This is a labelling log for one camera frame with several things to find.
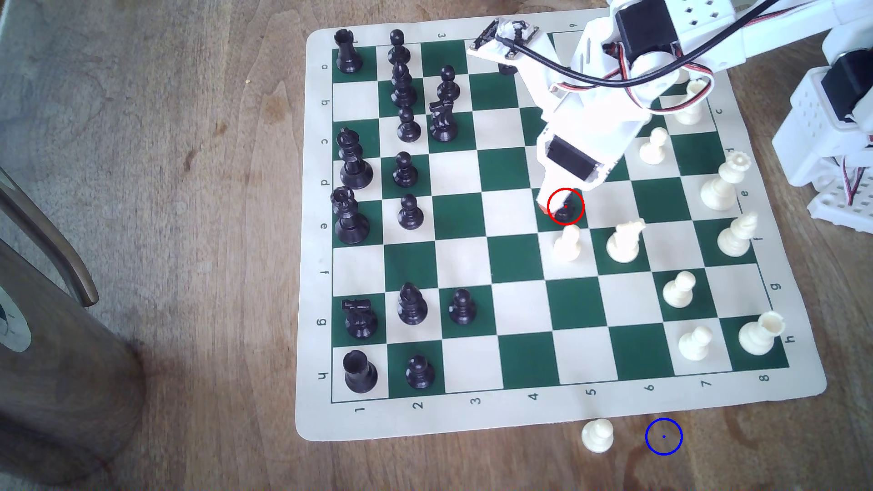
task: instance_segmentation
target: red circle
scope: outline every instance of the red circle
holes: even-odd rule
[[[576,220],[573,220],[572,222],[569,222],[569,223],[566,223],[566,224],[561,223],[561,222],[559,222],[558,220],[554,219],[554,215],[549,211],[549,210],[552,209],[552,206],[550,206],[550,205],[552,204],[552,198],[554,197],[554,195],[558,194],[558,191],[563,191],[563,190],[568,190],[568,191],[571,191],[571,192],[576,193],[576,196],[578,196],[578,197],[579,197],[579,200],[582,201],[582,211],[579,213],[579,217],[578,217]],[[552,196],[548,197],[548,201],[546,201],[546,214],[548,215],[549,218],[552,219],[552,221],[553,221],[554,223],[556,223],[556,224],[558,224],[558,225],[573,225],[573,224],[575,224],[576,222],[578,222],[578,221],[582,218],[582,215],[585,214],[585,200],[582,199],[582,194],[581,194],[579,191],[575,190],[575,189],[572,189],[572,188],[560,188],[560,189],[557,189],[557,190],[555,190],[554,193],[552,193]]]

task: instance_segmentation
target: chess mat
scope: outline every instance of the chess mat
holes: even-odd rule
[[[547,33],[568,64],[581,27],[606,10],[518,16]],[[598,188],[582,193],[582,253],[553,260],[562,227],[537,207],[543,168],[536,137],[545,123],[518,74],[467,56],[466,47],[491,17],[349,27],[364,65],[354,74],[335,66],[336,29],[316,31],[306,52],[306,125],[300,263],[296,424],[311,440],[350,440],[532,425],[586,418],[682,411],[821,393],[825,376],[800,292],[781,243],[757,165],[737,186],[738,202],[713,211],[701,201],[725,153],[751,143],[725,73],[696,125],[653,116],[626,156]],[[413,109],[423,129],[412,143],[396,136],[390,100],[388,33],[402,29],[418,93]],[[461,96],[452,142],[428,135],[426,103],[437,100],[440,69],[454,66]],[[656,104],[675,105],[684,84]],[[370,233],[345,245],[333,233],[330,193],[342,185],[336,135],[361,137],[373,167],[370,185],[354,192]],[[666,128],[666,159],[643,163],[638,151],[651,129]],[[395,156],[405,150],[418,182],[394,184]],[[397,223],[400,197],[411,192],[424,213],[408,231]],[[581,204],[574,196],[575,209]],[[724,255],[718,233],[742,211],[760,215],[749,252]],[[643,218],[634,261],[606,253],[615,225]],[[661,290],[680,271],[697,279],[687,308],[673,308]],[[399,289],[422,290],[429,313],[408,326],[396,313]],[[452,322],[455,289],[477,304],[475,321]],[[345,330],[342,300],[370,300],[378,329],[358,340]],[[746,353],[738,332],[767,310],[787,329],[764,356]],[[678,352],[679,337],[698,325],[712,330],[700,362]],[[350,391],[342,358],[367,354],[379,373],[373,390]],[[424,355],[436,381],[416,390],[405,380],[408,360]]]

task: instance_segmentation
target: wooden table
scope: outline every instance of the wooden table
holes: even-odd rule
[[[86,485],[873,486],[873,236],[811,219],[814,190],[786,183],[770,144],[802,74],[825,63],[822,36],[730,74],[828,374],[823,395],[656,415],[684,428],[670,457],[643,442],[652,416],[615,419],[602,455],[581,445],[580,422],[327,444],[301,439],[293,413],[307,35],[605,4],[9,1],[0,164],[79,250],[100,289],[92,313],[139,347],[149,375],[141,433]],[[5,218],[0,237],[60,282]]]

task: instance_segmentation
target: black pawn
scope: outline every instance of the black pawn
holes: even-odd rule
[[[403,283],[400,288],[400,300],[397,314],[404,324],[415,326],[421,324],[428,315],[428,304],[422,297],[422,292],[412,283]]]
[[[340,171],[340,180],[353,190],[366,188],[373,181],[373,166],[361,158],[363,149],[359,144],[360,140],[358,133],[349,128],[341,129],[336,135],[340,158],[345,161]]]
[[[455,67],[446,65],[439,72],[439,76],[443,79],[436,88],[436,96],[439,100],[455,100],[461,95],[461,87],[455,82]]]
[[[379,372],[363,351],[353,349],[342,357],[342,369],[346,371],[346,385],[352,392],[370,392],[379,380]]]
[[[391,50],[388,52],[388,62],[391,65],[397,63],[409,63],[409,49],[403,45],[403,31],[394,29],[388,35],[391,39]]]
[[[412,166],[412,156],[409,152],[400,152],[395,158],[397,170],[394,171],[394,183],[402,188],[411,188],[418,182],[418,169]]]
[[[411,194],[400,198],[400,212],[397,213],[397,222],[406,230],[415,230],[424,223],[424,213],[418,207],[418,200]]]
[[[427,389],[434,383],[437,373],[427,359],[421,355],[415,355],[409,360],[406,367],[406,382],[413,389]]]
[[[400,108],[397,112],[400,116],[400,126],[397,127],[397,138],[401,142],[412,143],[418,140],[422,135],[422,127],[416,123],[415,116],[412,114],[412,109],[409,106]]]
[[[340,29],[333,35],[333,41],[340,48],[336,55],[336,67],[343,73],[355,73],[360,70],[364,60],[354,49],[354,34],[348,29]]]
[[[339,220],[333,226],[333,232],[343,244],[358,244],[370,233],[370,221],[358,212],[358,202],[354,192],[347,186],[341,186],[331,193],[333,214]]]
[[[463,288],[455,291],[449,305],[449,317],[456,324],[469,324],[476,318],[476,302],[470,297],[470,292]]]

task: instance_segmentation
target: white pawn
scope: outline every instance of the white pawn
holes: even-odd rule
[[[727,154],[725,163],[718,166],[718,177],[706,181],[700,188],[700,199],[713,210],[729,210],[737,201],[733,185],[743,182],[751,166],[752,159],[743,152]]]
[[[731,222],[731,226],[718,235],[718,239],[716,239],[718,249],[734,258],[742,256],[749,250],[752,243],[750,239],[754,237],[757,227],[758,212],[743,213]]]
[[[606,241],[606,252],[615,262],[629,263],[640,253],[640,232],[646,228],[642,218],[615,226],[615,233]]]
[[[667,142],[667,130],[664,128],[654,128],[649,135],[649,140],[640,146],[640,160],[649,164],[657,165],[663,162],[667,156],[667,152],[663,150],[663,145]]]
[[[691,289],[694,288],[694,285],[696,285],[697,282],[697,279],[694,278],[694,274],[688,271],[682,271],[676,275],[675,280],[668,281],[667,284],[663,286],[663,290],[661,291],[663,300],[671,307],[688,307],[688,304],[691,303],[691,299],[694,297]]]
[[[604,453],[612,446],[612,423],[608,419],[588,421],[582,428],[582,444],[594,453]]]
[[[783,332],[785,318],[771,310],[739,329],[739,345],[751,355],[766,355],[773,348],[773,340]]]
[[[690,333],[679,338],[679,353],[693,362],[699,362],[709,354],[712,331],[706,326],[697,326]]]
[[[564,227],[564,232],[554,241],[552,253],[561,262],[570,262],[579,257],[582,245],[579,243],[579,227],[571,224]]]

